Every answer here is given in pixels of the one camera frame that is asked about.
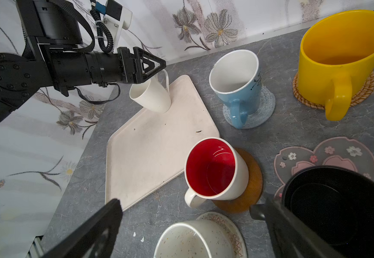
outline white mug handle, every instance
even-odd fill
[[[184,200],[190,208],[197,208],[207,199],[197,196],[193,189],[189,188],[186,194],[184,195]]]
[[[165,73],[165,90],[167,90],[168,94],[170,95],[170,87],[168,86],[168,73],[165,69],[162,70]]]

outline speckled mug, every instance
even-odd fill
[[[233,258],[229,236],[211,220],[191,220],[169,226],[157,243],[154,258]]]

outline white plastic tray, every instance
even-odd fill
[[[181,174],[196,142],[220,136],[188,75],[170,84],[170,97],[167,112],[143,108],[110,137],[105,203],[128,209]]]

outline woven rattan coaster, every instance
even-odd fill
[[[297,98],[297,100],[302,102],[306,106],[310,106],[311,108],[314,108],[314,109],[325,109],[325,106],[310,102],[304,97],[302,97],[302,95],[300,95],[299,90],[297,89],[297,75],[298,74],[296,73],[296,75],[293,78],[293,95]],[[370,75],[368,76],[368,78],[366,79],[361,90],[359,90],[352,97],[351,106],[356,106],[357,104],[366,100],[369,97],[369,95],[372,93],[373,89],[374,89],[374,72],[372,71]]]
[[[228,213],[241,213],[248,211],[250,205],[256,204],[263,190],[263,177],[257,161],[245,150],[235,148],[246,162],[249,169],[249,183],[246,190],[239,197],[230,201],[213,200],[213,203]]]

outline marble surface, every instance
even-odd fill
[[[262,82],[276,97],[272,117],[253,129],[238,130],[230,126],[223,117],[221,101],[209,86],[213,64],[232,49],[167,68],[170,81],[183,74],[191,77],[221,137],[255,157],[262,168],[264,180],[264,194],[259,203],[263,203],[266,194],[273,194],[281,185],[274,174],[273,160],[284,147],[313,149],[325,139],[346,136],[364,143],[374,153],[374,92],[363,103],[351,107],[347,115],[337,122],[326,120],[323,110],[311,109],[293,96],[292,79],[297,72],[299,46],[305,32],[300,30],[236,48],[249,49],[257,54],[261,62]],[[122,95],[106,105],[48,226],[42,240],[45,251],[104,205],[107,141],[112,133],[141,109],[128,97],[129,87],[123,85],[121,89]],[[207,211],[225,214],[237,225],[250,258],[274,257],[264,222],[252,220],[247,212],[226,214],[210,201],[199,209],[191,209],[184,202],[186,190],[187,184],[182,174],[125,211],[111,257],[152,257],[160,235],[169,225],[194,220]]]

